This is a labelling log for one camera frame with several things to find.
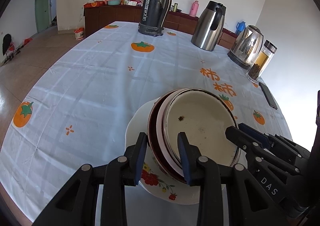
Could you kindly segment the cream enamel bowl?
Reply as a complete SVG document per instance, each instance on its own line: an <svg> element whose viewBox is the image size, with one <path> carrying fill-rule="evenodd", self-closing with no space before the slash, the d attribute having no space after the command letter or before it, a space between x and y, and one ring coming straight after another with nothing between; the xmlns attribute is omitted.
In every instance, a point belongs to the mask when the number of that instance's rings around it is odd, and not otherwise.
<svg viewBox="0 0 320 226"><path fill-rule="evenodd" d="M240 149L225 135L228 127L237 126L235 118L229 107L211 92L184 89L169 103L163 125L170 155L176 156L174 159L180 165L177 143L180 132L185 132L189 143L217 164L231 167L240 158Z"/></svg>

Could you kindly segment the red flower white plate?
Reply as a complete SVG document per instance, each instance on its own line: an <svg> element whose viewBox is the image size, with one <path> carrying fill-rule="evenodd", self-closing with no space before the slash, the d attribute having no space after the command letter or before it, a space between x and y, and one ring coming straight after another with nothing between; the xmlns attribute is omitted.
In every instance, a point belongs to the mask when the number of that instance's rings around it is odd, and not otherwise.
<svg viewBox="0 0 320 226"><path fill-rule="evenodd" d="M125 147L134 145L140 132L147 132L148 117L156 99L143 104L127 125ZM161 171L151 149L147 147L142 179L139 184L150 194L171 203L192 205L199 203L200 188L190 187Z"/></svg>

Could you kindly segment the pink plastic bowl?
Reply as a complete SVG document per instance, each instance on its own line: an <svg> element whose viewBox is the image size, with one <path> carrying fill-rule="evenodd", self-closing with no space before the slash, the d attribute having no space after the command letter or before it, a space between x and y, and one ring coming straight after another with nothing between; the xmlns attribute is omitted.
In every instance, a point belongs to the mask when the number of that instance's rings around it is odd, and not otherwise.
<svg viewBox="0 0 320 226"><path fill-rule="evenodd" d="M176 156L171 156L168 143L165 143L164 140L164 114L166 110L168 109L168 105L171 102L171 100L178 95L180 92L182 92L184 89L176 89L170 92L167 92L165 95L161 96L159 99L163 101L163 103L160 106L158 115L157 115L157 123L156 123L156 133L158 138L158 144L161 149L162 155L164 157L163 164L165 166L164 171L161 170L165 175L168 177L173 178L174 180L177 180L178 182L181 182L183 184L186 184L186 181L183 177L183 171L181 168L181 165L179 164L179 161L176 161L174 158Z"/></svg>

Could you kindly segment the stainless steel bowl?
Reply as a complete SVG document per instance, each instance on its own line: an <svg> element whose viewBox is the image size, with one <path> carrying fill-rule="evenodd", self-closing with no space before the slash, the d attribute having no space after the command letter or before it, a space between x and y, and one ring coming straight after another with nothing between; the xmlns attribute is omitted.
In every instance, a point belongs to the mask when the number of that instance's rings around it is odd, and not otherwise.
<svg viewBox="0 0 320 226"><path fill-rule="evenodd" d="M163 101L159 99L151 108L149 118L148 118L148 138L149 138L148 145L151 149L153 157L155 158L155 162L160 167L160 169L164 171L165 169L165 166L163 164L164 157L159 147L157 133L156 133L157 115L162 103Z"/></svg>

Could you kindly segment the glass tea bottle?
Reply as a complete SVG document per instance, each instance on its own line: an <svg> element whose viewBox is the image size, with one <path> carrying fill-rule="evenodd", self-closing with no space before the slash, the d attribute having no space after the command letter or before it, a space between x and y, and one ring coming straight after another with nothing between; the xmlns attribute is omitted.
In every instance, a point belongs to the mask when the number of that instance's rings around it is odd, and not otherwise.
<svg viewBox="0 0 320 226"><path fill-rule="evenodd" d="M253 65L246 73L246 77L252 83L255 83L264 72L272 57L276 53L276 50L277 47L273 43L268 40L264 42L264 45L261 47L259 54L253 62Z"/></svg>

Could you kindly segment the persimmon print tablecloth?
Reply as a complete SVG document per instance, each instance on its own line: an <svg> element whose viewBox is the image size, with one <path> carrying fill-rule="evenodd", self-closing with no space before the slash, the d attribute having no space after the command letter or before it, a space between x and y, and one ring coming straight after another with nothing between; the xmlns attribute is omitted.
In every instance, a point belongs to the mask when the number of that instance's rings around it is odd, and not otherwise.
<svg viewBox="0 0 320 226"><path fill-rule="evenodd" d="M23 97L28 122L9 125L1 149L1 183L31 221L85 163L106 164L125 150L125 130L144 103L177 88L225 96L238 122L290 138L285 118L259 86L216 47L166 30L145 36L115 22L61 57Z"/></svg>

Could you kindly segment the stainless electric kettle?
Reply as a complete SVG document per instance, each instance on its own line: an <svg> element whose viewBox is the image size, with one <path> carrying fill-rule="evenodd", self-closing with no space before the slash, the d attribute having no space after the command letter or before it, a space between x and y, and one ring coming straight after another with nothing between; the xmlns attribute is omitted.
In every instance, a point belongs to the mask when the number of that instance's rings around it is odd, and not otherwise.
<svg viewBox="0 0 320 226"><path fill-rule="evenodd" d="M263 41L261 30L249 25L237 36L227 56L238 66L248 70L253 65Z"/></svg>

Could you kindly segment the blue thermos jug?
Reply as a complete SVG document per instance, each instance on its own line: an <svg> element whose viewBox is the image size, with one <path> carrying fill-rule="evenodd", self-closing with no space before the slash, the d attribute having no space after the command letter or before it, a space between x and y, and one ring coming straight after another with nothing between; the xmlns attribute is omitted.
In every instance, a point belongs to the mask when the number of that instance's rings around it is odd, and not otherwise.
<svg viewBox="0 0 320 226"><path fill-rule="evenodd" d="M246 28L246 22L244 22L244 21L238 22L237 25L236 25L235 34L238 36L241 32L244 31L245 28Z"/></svg>

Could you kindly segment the pink thermos bottle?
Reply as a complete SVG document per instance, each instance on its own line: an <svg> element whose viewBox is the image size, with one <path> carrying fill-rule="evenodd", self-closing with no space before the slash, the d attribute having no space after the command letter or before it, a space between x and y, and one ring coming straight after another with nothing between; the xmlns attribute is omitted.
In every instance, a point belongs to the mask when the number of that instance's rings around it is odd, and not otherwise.
<svg viewBox="0 0 320 226"><path fill-rule="evenodd" d="M189 16L191 16L191 17L196 17L198 8L199 8L199 1L198 1L198 0L195 0L195 1L192 3L192 5L191 5L191 9L190 9L190 12L189 12Z"/></svg>

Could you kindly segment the chair with black jacket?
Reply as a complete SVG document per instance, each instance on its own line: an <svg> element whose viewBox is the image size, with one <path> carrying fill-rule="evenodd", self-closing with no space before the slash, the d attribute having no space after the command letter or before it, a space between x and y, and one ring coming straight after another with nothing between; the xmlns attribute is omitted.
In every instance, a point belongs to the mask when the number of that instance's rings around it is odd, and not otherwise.
<svg viewBox="0 0 320 226"><path fill-rule="evenodd" d="M12 41L11 34L6 34L3 37L2 52L6 61L12 60L16 55L16 48L14 46L14 42Z"/></svg>

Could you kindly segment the white orange bucket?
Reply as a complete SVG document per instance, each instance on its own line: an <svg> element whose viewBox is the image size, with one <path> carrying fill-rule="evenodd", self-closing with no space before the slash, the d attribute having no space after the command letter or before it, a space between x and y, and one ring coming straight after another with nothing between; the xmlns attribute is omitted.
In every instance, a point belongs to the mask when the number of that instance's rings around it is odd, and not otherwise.
<svg viewBox="0 0 320 226"><path fill-rule="evenodd" d="M74 30L75 39L77 41L80 41L84 38L85 35L85 29L83 27L80 27L78 29Z"/></svg>

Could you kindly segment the dark grey large thermos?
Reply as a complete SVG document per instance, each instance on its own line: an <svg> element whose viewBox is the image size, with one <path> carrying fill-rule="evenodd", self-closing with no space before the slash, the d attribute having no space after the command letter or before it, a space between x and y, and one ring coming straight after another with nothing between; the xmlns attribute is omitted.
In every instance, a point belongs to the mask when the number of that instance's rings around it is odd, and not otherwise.
<svg viewBox="0 0 320 226"><path fill-rule="evenodd" d="M165 18L172 0L144 0L138 32L149 36L163 35Z"/></svg>

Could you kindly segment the dark wood sideboard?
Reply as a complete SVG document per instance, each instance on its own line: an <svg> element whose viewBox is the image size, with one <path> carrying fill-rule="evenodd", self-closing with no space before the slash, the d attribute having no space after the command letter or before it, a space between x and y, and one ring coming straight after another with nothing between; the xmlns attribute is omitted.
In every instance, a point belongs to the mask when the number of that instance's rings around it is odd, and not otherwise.
<svg viewBox="0 0 320 226"><path fill-rule="evenodd" d="M103 5L84 8L86 36L90 36L115 21L138 23L141 13L142 8L140 6ZM170 11L165 19L164 27L192 35L198 20L198 17Z"/></svg>

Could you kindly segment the teal basin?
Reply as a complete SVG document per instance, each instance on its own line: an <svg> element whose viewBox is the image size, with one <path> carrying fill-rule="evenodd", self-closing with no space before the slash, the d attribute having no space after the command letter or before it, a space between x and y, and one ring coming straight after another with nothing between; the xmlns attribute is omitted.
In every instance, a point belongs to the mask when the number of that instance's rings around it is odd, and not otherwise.
<svg viewBox="0 0 320 226"><path fill-rule="evenodd" d="M121 4L121 0L110 0L110 1L107 1L107 4L110 5L110 6L120 5Z"/></svg>

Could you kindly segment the green door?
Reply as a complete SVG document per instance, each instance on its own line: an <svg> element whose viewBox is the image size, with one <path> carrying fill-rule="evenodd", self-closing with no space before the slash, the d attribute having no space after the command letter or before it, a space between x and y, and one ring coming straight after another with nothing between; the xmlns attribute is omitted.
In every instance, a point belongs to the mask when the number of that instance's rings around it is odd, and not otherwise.
<svg viewBox="0 0 320 226"><path fill-rule="evenodd" d="M35 22L38 33L50 27L49 0L35 0Z"/></svg>

